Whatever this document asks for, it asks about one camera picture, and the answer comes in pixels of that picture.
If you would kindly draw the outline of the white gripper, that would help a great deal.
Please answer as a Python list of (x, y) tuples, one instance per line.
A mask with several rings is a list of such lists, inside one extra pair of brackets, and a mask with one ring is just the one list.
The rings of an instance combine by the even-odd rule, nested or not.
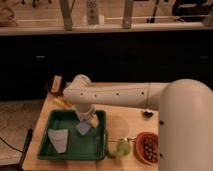
[(89, 124), (96, 128), (99, 125), (98, 117), (95, 113), (95, 108), (92, 104), (79, 104), (75, 106), (75, 112), (79, 118), (79, 124), (89, 120)]

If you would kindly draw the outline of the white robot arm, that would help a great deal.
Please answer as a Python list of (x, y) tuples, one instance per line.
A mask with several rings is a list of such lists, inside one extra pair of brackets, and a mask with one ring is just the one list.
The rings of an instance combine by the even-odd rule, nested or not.
[(96, 104), (158, 112), (158, 171), (213, 171), (213, 90), (194, 79), (95, 87), (77, 75), (64, 99), (86, 119)]

